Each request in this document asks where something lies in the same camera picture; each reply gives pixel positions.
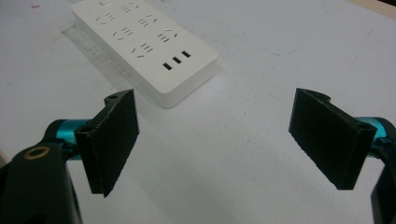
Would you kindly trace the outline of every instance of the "white power strip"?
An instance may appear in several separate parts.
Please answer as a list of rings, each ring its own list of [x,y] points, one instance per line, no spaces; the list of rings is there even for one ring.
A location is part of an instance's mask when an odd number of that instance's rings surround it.
[[[218,54],[143,0],[84,0],[72,10],[99,47],[165,108],[216,74]]]

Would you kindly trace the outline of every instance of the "white tabletop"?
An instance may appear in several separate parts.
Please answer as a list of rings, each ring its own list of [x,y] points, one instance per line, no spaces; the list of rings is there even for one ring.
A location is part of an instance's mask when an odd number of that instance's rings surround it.
[[[90,119],[135,89],[140,135],[107,198],[70,170],[84,223],[373,223],[383,164],[339,191],[288,132],[296,88],[396,123],[396,20],[344,0],[149,2],[219,53],[219,71],[161,108],[81,30],[77,0],[0,0],[0,148]]]

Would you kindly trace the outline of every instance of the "textured rubber pad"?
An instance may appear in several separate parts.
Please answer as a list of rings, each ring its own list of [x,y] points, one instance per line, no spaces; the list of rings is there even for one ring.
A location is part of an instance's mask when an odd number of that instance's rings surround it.
[[[330,97],[297,89],[289,132],[338,189],[353,189],[376,128],[330,103]]]
[[[105,104],[75,135],[91,191],[106,197],[128,160],[139,127],[133,90],[110,95]]]

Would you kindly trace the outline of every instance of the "power outlet socket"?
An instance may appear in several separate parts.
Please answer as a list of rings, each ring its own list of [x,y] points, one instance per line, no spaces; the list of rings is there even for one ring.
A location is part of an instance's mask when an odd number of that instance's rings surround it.
[[[143,0],[84,0],[72,10],[98,46],[165,108],[216,74],[218,54]]]

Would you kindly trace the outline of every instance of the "screw hole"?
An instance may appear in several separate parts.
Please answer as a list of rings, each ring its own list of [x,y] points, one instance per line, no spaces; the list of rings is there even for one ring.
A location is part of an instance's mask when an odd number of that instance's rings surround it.
[[[49,152],[50,152],[49,147],[35,147],[27,151],[26,154],[24,155],[24,158],[28,161],[31,161],[43,157],[47,155]]]

